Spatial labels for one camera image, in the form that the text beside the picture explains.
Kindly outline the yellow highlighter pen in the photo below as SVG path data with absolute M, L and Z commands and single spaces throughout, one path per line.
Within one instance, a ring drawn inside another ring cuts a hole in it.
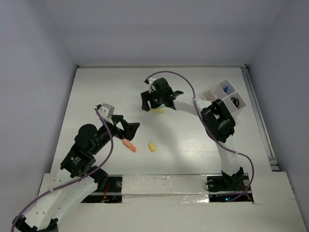
M 162 113 L 164 113 L 165 111 L 162 110 L 162 109 L 152 109 L 151 112 L 153 112 L 153 113 L 158 113 L 158 114 L 162 114 Z

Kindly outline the yellow pen cap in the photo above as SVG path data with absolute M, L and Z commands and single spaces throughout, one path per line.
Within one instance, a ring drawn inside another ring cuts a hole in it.
M 151 152 L 155 152 L 156 151 L 156 147 L 155 147 L 155 145 L 153 143 L 149 143 L 148 147 L 149 147 Z

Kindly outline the black scissors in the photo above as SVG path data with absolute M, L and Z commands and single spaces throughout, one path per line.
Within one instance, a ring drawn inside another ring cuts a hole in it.
M 236 108 L 239 107 L 239 99 L 232 97 L 232 98 L 231 98 L 231 101 L 232 101 L 232 103 L 234 104 L 234 106 L 235 106 Z

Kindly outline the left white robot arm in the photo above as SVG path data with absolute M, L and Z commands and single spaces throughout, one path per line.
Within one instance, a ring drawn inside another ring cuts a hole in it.
M 106 188 L 108 174 L 96 166 L 95 155 L 113 138 L 131 141 L 140 123 L 128 123 L 113 115 L 100 128 L 85 124 L 78 130 L 74 144 L 60 164 L 51 187 L 29 203 L 13 220 L 11 230 L 57 232 L 60 223 L 92 192 Z

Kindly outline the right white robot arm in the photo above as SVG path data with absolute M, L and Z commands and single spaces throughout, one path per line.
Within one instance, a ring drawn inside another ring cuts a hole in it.
M 236 122 L 225 103 L 198 100 L 182 91 L 173 91 L 165 78 L 150 77 L 145 81 L 148 90 L 141 93 L 142 110 L 150 111 L 164 105 L 177 111 L 197 116 L 206 128 L 208 136 L 216 142 L 222 164 L 222 184 L 226 189 L 234 189 L 243 177 L 243 168 L 238 165 L 233 134 Z

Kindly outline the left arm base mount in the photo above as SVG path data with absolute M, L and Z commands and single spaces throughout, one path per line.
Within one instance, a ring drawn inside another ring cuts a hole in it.
M 81 203 L 122 203 L 122 175 L 108 177 L 106 186 L 89 194 Z

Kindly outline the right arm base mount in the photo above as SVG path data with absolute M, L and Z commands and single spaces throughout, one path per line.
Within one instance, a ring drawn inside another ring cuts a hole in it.
M 204 189 L 209 194 L 211 203 L 251 202 L 253 203 L 250 179 L 243 168 L 232 176 L 222 172 L 220 175 L 207 176 Z

